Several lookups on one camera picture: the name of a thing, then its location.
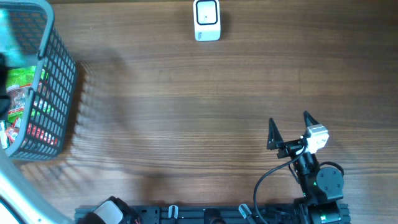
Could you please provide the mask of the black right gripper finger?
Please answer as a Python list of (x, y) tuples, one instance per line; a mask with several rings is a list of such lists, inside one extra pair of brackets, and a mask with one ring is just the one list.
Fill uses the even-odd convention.
[(267, 138), (267, 149), (268, 150), (275, 150), (279, 149), (283, 146), (284, 140), (280, 135), (280, 132), (276, 126), (275, 121), (270, 118), (269, 119), (269, 134)]
[(307, 128), (310, 127), (310, 126), (314, 126), (314, 125), (318, 125), (319, 124), (319, 122), (317, 120), (315, 120), (313, 118), (313, 116), (308, 111), (304, 111), (303, 112), (303, 118), (304, 118), (305, 125), (306, 125)]

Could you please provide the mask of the red candy bar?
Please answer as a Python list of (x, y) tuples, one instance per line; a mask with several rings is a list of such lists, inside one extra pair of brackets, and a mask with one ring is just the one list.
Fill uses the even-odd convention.
[(37, 125), (33, 125), (32, 123), (28, 124), (27, 135), (32, 136), (34, 139), (39, 141), (46, 142), (52, 146), (59, 146), (59, 140), (55, 135), (51, 134), (45, 129), (39, 128)]

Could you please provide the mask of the green snack bag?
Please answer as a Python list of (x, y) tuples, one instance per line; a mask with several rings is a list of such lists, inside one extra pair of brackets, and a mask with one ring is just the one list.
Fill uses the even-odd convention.
[(29, 88), (32, 87), (36, 66), (15, 68), (9, 70), (6, 81), (6, 92), (11, 98), (8, 111), (8, 121), (13, 123), (17, 118), (22, 118)]

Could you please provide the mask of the red white small box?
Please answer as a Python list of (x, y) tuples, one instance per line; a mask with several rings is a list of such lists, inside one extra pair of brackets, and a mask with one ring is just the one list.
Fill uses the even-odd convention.
[(22, 119), (16, 118), (14, 120), (14, 122), (10, 126), (7, 127), (6, 136), (10, 143), (13, 143), (16, 140), (16, 138), (19, 134), (21, 123), (22, 123)]

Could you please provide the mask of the light blue tissue pack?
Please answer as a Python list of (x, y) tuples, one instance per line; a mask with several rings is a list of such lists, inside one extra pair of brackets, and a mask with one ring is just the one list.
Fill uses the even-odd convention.
[(1, 65), (6, 68), (23, 67), (24, 54), (12, 31), (9, 13), (1, 9)]

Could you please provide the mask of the dark green gum pack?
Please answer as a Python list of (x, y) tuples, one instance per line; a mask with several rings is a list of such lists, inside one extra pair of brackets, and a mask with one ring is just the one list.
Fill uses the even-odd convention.
[(1, 120), (0, 123), (0, 138), (1, 138), (1, 147), (3, 149), (7, 149), (9, 147), (8, 138), (6, 135), (6, 122), (5, 120)]

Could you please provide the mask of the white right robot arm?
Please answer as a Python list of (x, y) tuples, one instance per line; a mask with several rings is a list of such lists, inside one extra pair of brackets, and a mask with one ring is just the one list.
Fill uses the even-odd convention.
[(337, 163), (318, 162), (315, 153), (324, 148), (329, 133), (308, 111), (303, 112), (305, 132), (299, 139), (284, 141), (275, 121), (269, 120), (267, 149), (279, 159), (288, 157), (288, 168), (300, 185), (303, 197), (294, 200), (294, 215), (300, 223), (350, 223), (343, 199), (344, 170)]

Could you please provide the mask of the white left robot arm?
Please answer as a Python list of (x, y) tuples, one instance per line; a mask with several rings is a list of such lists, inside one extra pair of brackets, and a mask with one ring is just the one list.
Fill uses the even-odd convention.
[[(1, 150), (1, 199), (23, 223), (75, 223), (44, 199)], [(142, 223), (120, 198), (110, 197), (79, 223)]]

